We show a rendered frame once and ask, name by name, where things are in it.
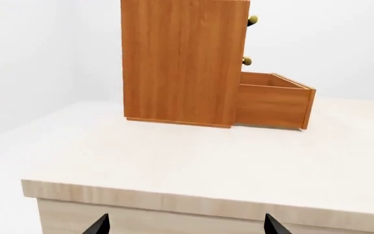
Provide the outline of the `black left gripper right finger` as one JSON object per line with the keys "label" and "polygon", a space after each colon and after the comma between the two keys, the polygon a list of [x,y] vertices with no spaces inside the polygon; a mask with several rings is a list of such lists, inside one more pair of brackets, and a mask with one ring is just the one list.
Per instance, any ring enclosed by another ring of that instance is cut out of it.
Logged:
{"label": "black left gripper right finger", "polygon": [[280,222],[278,222],[273,216],[268,213],[265,215],[264,231],[265,234],[292,234],[288,229],[286,229]]}

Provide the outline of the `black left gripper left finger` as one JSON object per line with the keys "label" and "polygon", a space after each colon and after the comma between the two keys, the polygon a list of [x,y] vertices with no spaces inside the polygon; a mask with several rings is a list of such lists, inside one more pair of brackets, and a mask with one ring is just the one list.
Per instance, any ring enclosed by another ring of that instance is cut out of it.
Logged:
{"label": "black left gripper left finger", "polygon": [[109,215],[104,214],[96,222],[94,222],[88,229],[82,234],[109,234],[110,231],[110,220]]}

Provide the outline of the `open orange wooden drawer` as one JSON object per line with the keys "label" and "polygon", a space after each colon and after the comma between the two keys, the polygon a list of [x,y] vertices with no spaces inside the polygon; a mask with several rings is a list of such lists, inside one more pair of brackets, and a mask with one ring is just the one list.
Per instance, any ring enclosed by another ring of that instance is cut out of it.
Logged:
{"label": "open orange wooden drawer", "polygon": [[236,124],[308,128],[316,89],[277,73],[241,73]]}

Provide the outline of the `orange wooden cabinet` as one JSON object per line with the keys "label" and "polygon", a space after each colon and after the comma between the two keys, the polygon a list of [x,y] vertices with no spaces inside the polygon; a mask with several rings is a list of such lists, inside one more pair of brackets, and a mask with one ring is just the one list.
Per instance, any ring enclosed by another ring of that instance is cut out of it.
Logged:
{"label": "orange wooden cabinet", "polygon": [[121,0],[124,116],[228,128],[250,0]]}

